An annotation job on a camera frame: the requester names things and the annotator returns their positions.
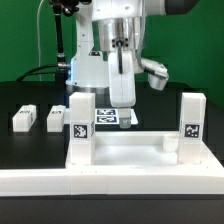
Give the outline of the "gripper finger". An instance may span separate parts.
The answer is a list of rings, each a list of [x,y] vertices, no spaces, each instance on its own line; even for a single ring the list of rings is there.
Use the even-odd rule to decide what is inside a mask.
[[[130,108],[119,108],[119,126],[123,129],[131,127],[131,109]]]

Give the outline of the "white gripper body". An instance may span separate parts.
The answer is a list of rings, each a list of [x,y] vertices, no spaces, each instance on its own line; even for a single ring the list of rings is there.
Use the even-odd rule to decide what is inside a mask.
[[[130,51],[122,53],[123,73],[119,73],[118,53],[108,56],[109,92],[113,107],[132,107],[136,102],[133,59]]]

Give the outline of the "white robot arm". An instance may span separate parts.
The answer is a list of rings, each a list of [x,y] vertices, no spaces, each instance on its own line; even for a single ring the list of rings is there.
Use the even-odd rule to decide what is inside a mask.
[[[167,68],[141,57],[146,18],[182,15],[199,0],[80,0],[76,19],[77,52],[71,59],[67,86],[74,90],[109,92],[111,106],[118,110],[119,126],[131,126],[131,108],[136,103],[136,73],[146,72],[150,86],[162,90]]]

